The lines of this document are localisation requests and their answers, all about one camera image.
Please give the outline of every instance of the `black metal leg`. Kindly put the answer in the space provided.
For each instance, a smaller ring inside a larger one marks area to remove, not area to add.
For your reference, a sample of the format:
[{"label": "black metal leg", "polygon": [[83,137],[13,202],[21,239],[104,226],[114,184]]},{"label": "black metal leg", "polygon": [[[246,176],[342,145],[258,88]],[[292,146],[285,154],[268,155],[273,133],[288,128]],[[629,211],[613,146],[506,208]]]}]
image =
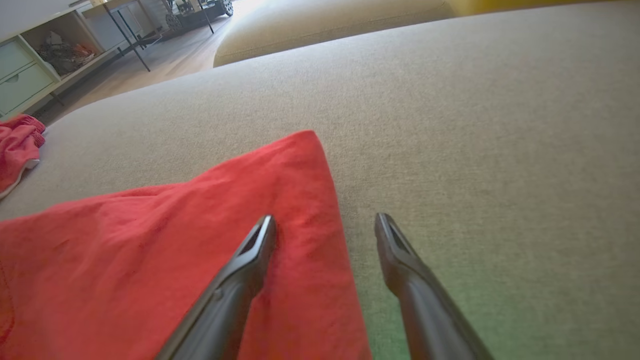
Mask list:
[{"label": "black metal leg", "polygon": [[120,25],[118,24],[118,22],[116,21],[116,18],[113,17],[113,14],[111,13],[111,11],[109,11],[109,8],[107,7],[107,4],[102,4],[102,6],[104,7],[104,9],[107,11],[107,13],[109,14],[109,17],[111,17],[111,20],[113,20],[113,23],[116,24],[116,27],[118,28],[118,30],[120,30],[120,33],[122,34],[122,36],[124,37],[124,40],[127,41],[127,43],[129,44],[129,46],[131,46],[131,49],[133,50],[134,53],[136,53],[136,56],[138,57],[138,59],[140,59],[140,62],[142,63],[142,65],[145,66],[145,68],[147,68],[147,71],[151,72],[151,69],[149,69],[149,67],[147,66],[147,64],[145,63],[145,60],[142,60],[142,56],[140,56],[140,54],[138,54],[138,50],[136,50],[136,47],[133,46],[133,44],[131,43],[131,41],[129,41],[129,38],[127,37],[127,34],[124,33],[124,31],[122,30],[122,28],[120,27]]},{"label": "black metal leg", "polygon": [[51,97],[53,97],[53,99],[55,101],[57,101],[58,103],[60,103],[60,105],[64,106],[65,103],[62,102],[62,99],[60,99],[60,97],[58,97],[56,94],[54,94],[53,92],[50,92],[49,95],[51,95]]},{"label": "black metal leg", "polygon": [[200,9],[202,10],[202,12],[204,12],[204,17],[207,18],[207,24],[209,25],[209,29],[211,30],[211,33],[213,34],[213,28],[211,27],[211,21],[209,20],[209,16],[207,15],[206,10],[204,10],[204,8],[202,7],[202,3],[200,2],[200,0],[198,0],[198,5],[200,5]]},{"label": "black metal leg", "polygon": [[138,38],[136,37],[136,34],[133,32],[133,30],[129,26],[129,23],[124,19],[124,16],[122,16],[122,13],[120,12],[120,10],[118,10],[117,12],[118,12],[118,15],[120,16],[120,18],[122,19],[122,22],[124,23],[124,25],[127,27],[127,29],[129,29],[129,32],[131,33],[131,36],[133,36],[133,38],[136,39],[136,43],[135,44],[140,46],[141,50],[144,50],[145,47],[142,46],[142,44],[138,41]]}]

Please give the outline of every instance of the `couch cushion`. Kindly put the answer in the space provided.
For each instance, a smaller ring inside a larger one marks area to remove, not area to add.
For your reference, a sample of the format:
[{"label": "couch cushion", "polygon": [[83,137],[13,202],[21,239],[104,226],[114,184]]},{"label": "couch cushion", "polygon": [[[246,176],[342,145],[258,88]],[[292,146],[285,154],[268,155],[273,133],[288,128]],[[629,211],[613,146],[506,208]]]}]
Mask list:
[{"label": "couch cushion", "polygon": [[227,31],[214,66],[451,16],[444,0],[267,0]]},{"label": "couch cushion", "polygon": [[118,95],[50,127],[41,164],[0,218],[187,181],[314,129],[375,358],[408,358],[376,211],[395,218],[495,358],[630,358],[640,353],[639,33],[637,1],[493,13]]}]

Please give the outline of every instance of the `white wall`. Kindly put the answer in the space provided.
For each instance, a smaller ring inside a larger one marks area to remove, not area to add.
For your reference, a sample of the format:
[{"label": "white wall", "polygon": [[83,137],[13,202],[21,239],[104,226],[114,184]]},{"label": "white wall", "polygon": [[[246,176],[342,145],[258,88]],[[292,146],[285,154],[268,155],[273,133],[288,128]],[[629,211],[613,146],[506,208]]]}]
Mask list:
[{"label": "white wall", "polygon": [[0,0],[0,41],[69,9],[74,0]]}]

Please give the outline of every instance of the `drawer handle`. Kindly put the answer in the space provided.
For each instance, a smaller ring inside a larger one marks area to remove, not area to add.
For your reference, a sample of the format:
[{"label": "drawer handle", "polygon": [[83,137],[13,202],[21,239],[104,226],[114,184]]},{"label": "drawer handle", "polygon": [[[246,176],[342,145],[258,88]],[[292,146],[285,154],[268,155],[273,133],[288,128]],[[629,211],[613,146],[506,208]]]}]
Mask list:
[{"label": "drawer handle", "polygon": [[18,82],[18,78],[19,78],[19,77],[20,77],[20,74],[16,74],[16,75],[14,75],[14,76],[12,76],[12,77],[8,78],[8,79],[7,79],[7,80],[5,80],[4,82],[5,82],[5,83],[11,83],[11,84],[13,84],[13,83],[17,83],[17,82]]}]

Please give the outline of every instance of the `folded red garment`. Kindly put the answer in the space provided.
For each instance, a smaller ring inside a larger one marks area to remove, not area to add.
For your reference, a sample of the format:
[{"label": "folded red garment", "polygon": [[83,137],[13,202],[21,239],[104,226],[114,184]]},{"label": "folded red garment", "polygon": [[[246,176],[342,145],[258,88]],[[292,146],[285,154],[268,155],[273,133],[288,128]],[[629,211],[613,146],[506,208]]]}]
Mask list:
[{"label": "folded red garment", "polygon": [[369,359],[335,188],[311,131],[183,184],[0,223],[0,358],[152,359],[257,219],[278,224],[240,359]]},{"label": "folded red garment", "polygon": [[30,161],[40,158],[44,129],[41,122],[24,114],[0,122],[0,199],[20,181],[25,168],[35,166]]}]

